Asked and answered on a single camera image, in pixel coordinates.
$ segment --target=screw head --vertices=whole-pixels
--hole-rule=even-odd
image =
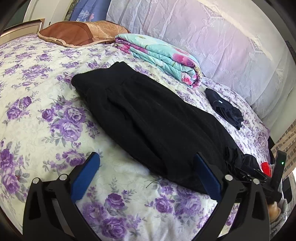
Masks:
[[[260,181],[257,178],[253,179],[253,183],[255,183],[256,185],[260,184]]]
[[[61,180],[61,181],[65,181],[66,179],[67,179],[67,175],[66,174],[62,174],[62,175],[60,175],[59,176],[59,179]]]
[[[39,182],[39,178],[36,177],[36,178],[33,179],[34,184],[37,184],[38,182]]]
[[[225,175],[225,179],[226,179],[227,181],[232,181],[232,180],[233,180],[233,176],[227,174],[227,175]]]

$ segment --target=black clothing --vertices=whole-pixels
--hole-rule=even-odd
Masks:
[[[223,119],[238,130],[242,127],[241,122],[244,121],[244,119],[238,108],[234,107],[227,100],[224,100],[216,91],[209,88],[205,89],[205,95],[214,111],[217,112]]]
[[[153,173],[184,187],[206,193],[193,170],[197,152],[224,174],[227,147],[239,153],[232,162],[244,158],[213,115],[124,62],[75,75],[72,85],[114,141]]]

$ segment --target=folded blanket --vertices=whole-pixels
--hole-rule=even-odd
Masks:
[[[176,80],[192,88],[200,86],[200,65],[189,53],[142,34],[119,34],[115,37],[115,42],[116,47],[125,53],[155,65]]]

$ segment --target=pillow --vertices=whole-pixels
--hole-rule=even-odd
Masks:
[[[109,21],[64,21],[38,32],[38,37],[65,47],[79,48],[97,43],[113,43],[118,34],[129,33],[126,28]]]

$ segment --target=wooden headboard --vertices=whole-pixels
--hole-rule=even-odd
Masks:
[[[43,23],[44,18],[20,23],[4,30],[3,34],[0,36],[0,45],[22,36],[37,34],[37,32],[42,29]]]

